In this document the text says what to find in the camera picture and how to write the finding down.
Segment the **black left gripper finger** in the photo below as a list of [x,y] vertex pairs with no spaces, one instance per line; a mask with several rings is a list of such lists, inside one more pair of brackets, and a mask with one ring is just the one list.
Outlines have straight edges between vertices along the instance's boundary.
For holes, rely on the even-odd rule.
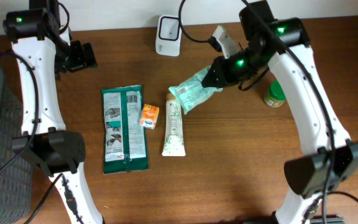
[[89,68],[97,68],[98,64],[96,61],[96,57],[94,56],[94,52],[91,44],[85,43],[83,44],[83,48],[84,48],[86,66]]
[[77,72],[86,68],[84,49],[79,40],[71,42],[69,53],[69,71]]

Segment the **mint green wipes packet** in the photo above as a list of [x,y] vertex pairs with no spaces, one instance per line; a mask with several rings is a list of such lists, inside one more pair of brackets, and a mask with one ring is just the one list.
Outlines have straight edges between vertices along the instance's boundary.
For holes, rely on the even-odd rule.
[[178,86],[169,87],[170,93],[176,98],[184,114],[208,100],[215,92],[221,92],[223,88],[203,87],[201,82],[209,72],[210,65],[195,73]]

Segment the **green lidded jar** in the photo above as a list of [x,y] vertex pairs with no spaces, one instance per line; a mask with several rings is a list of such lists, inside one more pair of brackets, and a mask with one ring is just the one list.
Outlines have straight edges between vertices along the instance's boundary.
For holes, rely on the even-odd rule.
[[280,107],[286,101],[285,94],[277,80],[275,80],[267,90],[264,101],[273,108]]

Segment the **small orange box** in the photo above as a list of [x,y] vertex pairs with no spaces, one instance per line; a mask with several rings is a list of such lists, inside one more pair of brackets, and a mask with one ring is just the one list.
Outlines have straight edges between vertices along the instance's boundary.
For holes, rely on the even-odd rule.
[[159,107],[145,104],[141,112],[139,124],[144,128],[154,129],[157,125],[159,111]]

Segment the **white tube with cork cap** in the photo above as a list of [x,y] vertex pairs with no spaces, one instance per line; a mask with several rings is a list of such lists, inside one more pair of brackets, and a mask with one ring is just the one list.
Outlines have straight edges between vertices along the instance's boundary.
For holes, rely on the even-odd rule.
[[162,156],[186,156],[183,138],[181,105],[172,93],[167,94],[165,124],[165,139],[163,144]]

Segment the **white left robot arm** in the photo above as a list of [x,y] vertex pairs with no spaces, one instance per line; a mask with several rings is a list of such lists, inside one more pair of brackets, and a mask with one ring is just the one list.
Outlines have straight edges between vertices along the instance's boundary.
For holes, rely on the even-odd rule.
[[61,73],[96,68],[91,44],[73,40],[60,22],[58,1],[30,1],[3,22],[9,52],[19,67],[23,117],[12,149],[51,178],[72,223],[104,223],[85,177],[85,141],[68,131],[60,112],[56,80]]

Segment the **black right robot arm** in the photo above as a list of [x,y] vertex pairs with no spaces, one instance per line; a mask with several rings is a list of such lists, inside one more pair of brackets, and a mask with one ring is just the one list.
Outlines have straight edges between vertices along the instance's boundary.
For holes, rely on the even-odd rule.
[[341,223],[325,212],[328,195],[358,168],[358,142],[336,116],[314,63],[307,31],[298,18],[274,18],[267,1],[247,3],[239,14],[248,46],[214,59],[204,87],[224,88],[268,68],[295,120],[303,156],[284,165],[289,190],[262,223]]

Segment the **white barcode scanner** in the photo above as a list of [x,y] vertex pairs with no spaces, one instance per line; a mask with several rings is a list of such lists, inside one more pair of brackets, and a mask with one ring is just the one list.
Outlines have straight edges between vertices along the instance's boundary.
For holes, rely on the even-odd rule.
[[179,18],[162,15],[158,19],[155,50],[159,55],[177,57],[180,54],[181,28]]

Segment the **grey plastic basket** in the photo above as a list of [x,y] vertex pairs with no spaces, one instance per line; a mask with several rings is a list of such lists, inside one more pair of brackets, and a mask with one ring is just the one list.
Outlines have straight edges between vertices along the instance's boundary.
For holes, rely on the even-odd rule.
[[[6,86],[0,67],[0,168],[14,157],[12,138],[21,135],[22,103]],[[0,223],[15,223],[30,210],[32,167],[18,158],[0,175]]]

